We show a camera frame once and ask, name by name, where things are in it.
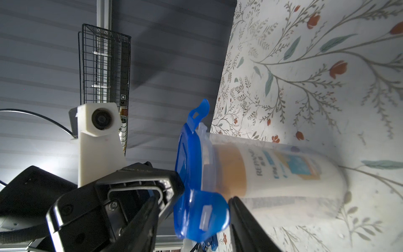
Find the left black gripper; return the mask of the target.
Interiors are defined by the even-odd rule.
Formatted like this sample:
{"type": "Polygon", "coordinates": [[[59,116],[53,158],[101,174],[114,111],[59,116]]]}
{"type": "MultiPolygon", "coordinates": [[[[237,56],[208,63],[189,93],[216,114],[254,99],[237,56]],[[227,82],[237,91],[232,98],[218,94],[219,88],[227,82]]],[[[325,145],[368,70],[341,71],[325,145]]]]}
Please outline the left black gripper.
{"type": "Polygon", "coordinates": [[[1,190],[1,233],[48,233],[46,214],[77,185],[30,166],[1,190]]]}

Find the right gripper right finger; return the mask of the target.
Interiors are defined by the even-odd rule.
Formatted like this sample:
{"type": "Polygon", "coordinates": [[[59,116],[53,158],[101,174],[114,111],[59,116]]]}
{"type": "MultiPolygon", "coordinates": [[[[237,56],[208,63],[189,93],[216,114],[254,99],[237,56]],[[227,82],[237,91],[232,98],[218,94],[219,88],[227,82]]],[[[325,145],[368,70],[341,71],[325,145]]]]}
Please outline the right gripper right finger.
{"type": "Polygon", "coordinates": [[[234,252],[281,252],[239,197],[231,198],[228,204],[234,252]]]}

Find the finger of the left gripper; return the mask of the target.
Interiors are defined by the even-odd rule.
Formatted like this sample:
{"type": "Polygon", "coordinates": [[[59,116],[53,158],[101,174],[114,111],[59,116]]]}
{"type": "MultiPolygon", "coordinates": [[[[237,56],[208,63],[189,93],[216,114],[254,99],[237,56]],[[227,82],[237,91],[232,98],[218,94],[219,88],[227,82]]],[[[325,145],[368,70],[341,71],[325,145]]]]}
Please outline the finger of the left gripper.
{"type": "Polygon", "coordinates": [[[184,191],[177,172],[135,163],[68,192],[46,216],[55,250],[105,252],[150,197],[158,199],[159,226],[184,191]]]}

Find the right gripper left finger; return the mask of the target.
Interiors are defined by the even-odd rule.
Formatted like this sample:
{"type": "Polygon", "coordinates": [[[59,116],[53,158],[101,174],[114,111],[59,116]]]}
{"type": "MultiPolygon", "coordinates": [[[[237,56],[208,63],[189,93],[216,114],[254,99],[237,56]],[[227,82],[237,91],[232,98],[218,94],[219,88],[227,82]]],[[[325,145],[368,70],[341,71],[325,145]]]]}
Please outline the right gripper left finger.
{"type": "Polygon", "coordinates": [[[118,238],[106,252],[151,252],[154,250],[159,215],[158,199],[150,197],[133,220],[118,230],[118,238]]]}

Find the blue-lid clear jar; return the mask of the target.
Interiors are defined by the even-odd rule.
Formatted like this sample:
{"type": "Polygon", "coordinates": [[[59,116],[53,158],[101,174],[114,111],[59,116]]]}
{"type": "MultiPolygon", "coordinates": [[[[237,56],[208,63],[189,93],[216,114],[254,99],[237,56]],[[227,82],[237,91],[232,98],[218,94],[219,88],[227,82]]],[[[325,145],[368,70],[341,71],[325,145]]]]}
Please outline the blue-lid clear jar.
{"type": "Polygon", "coordinates": [[[174,207],[179,238],[202,242],[232,220],[238,197],[261,227],[286,227],[335,219],[347,182],[327,156],[308,148],[210,133],[203,100],[183,125],[175,171],[184,194],[174,207]]]}

